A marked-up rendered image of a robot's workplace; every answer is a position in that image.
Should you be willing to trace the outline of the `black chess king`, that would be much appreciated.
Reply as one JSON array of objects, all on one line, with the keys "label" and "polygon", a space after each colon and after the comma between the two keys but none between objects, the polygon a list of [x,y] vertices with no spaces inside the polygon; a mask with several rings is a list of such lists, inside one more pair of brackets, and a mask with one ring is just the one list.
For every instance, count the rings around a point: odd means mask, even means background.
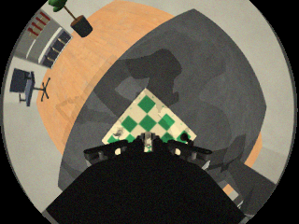
[{"label": "black chess king", "polygon": [[186,133],[183,133],[180,137],[181,141],[186,141],[189,145],[193,145],[193,140],[188,138],[188,135]]}]

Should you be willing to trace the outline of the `white rook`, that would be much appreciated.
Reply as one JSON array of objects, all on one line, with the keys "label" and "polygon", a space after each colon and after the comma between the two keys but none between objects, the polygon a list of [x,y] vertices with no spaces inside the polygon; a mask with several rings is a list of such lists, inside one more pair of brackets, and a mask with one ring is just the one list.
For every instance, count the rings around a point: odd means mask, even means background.
[{"label": "white rook", "polygon": [[151,146],[151,132],[150,131],[145,132],[145,146],[147,146],[147,147]]}]

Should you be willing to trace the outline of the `white knight chess piece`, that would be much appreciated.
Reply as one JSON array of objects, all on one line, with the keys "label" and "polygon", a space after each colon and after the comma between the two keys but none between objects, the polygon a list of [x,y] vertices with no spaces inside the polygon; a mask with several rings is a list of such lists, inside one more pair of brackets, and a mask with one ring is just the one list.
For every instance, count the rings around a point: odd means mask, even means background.
[{"label": "white knight chess piece", "polygon": [[112,135],[114,138],[119,139],[120,137],[123,136],[123,131],[122,130],[117,130],[117,133]]}]

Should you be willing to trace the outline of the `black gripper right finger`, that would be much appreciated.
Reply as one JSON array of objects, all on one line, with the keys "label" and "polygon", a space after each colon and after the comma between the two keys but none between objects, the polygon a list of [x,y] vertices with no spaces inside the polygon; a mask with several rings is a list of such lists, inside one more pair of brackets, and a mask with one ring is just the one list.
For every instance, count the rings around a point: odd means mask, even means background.
[{"label": "black gripper right finger", "polygon": [[[176,154],[176,149],[179,149],[180,156]],[[185,161],[199,165],[205,171],[208,169],[212,155],[212,151],[209,149],[192,146],[177,140],[171,139],[167,143],[163,142],[160,136],[155,133],[151,133],[151,151],[155,151],[155,157],[160,158],[174,159],[174,156],[177,156]]]}]

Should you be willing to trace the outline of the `green and cream chessboard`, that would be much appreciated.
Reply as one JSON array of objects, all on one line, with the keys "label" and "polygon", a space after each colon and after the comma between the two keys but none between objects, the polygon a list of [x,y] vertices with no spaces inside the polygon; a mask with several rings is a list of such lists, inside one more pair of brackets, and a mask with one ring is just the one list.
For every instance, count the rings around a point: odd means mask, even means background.
[{"label": "green and cream chessboard", "polygon": [[[119,139],[112,136],[113,133],[117,133],[117,130],[123,131],[123,136]],[[109,130],[102,142],[106,145],[127,139],[130,143],[138,135],[147,131],[160,135],[166,143],[173,139],[188,144],[180,139],[183,133],[186,133],[191,140],[196,137],[166,105],[148,89],[144,89]]]}]

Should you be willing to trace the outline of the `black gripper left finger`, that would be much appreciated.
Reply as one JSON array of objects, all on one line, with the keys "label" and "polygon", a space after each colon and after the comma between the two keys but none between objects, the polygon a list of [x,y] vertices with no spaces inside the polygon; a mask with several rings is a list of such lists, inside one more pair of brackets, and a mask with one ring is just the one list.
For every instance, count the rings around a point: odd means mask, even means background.
[{"label": "black gripper left finger", "polygon": [[[140,137],[140,138],[139,138]],[[141,142],[141,143],[135,143]],[[121,154],[116,155],[116,149],[121,150]],[[99,161],[113,159],[118,156],[121,157],[139,157],[140,151],[145,151],[145,133],[141,133],[134,139],[133,142],[128,143],[128,140],[122,139],[113,143],[85,149],[83,151],[87,166],[91,166]]]}]

